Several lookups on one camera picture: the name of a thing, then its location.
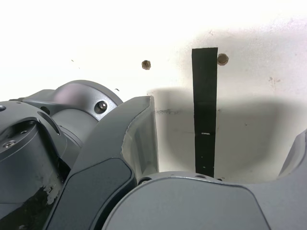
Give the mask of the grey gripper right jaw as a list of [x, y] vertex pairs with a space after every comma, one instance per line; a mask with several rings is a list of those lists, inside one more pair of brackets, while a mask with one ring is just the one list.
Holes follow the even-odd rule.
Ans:
[[304, 230], [307, 134], [299, 134], [277, 179], [226, 183], [196, 175], [154, 175], [125, 195], [105, 230]]

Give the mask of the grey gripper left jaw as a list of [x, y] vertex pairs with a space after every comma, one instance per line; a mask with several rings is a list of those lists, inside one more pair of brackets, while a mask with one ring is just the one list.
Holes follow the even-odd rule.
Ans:
[[154, 98], [132, 98], [97, 123], [45, 224], [47, 230], [100, 230], [138, 181], [157, 173]]

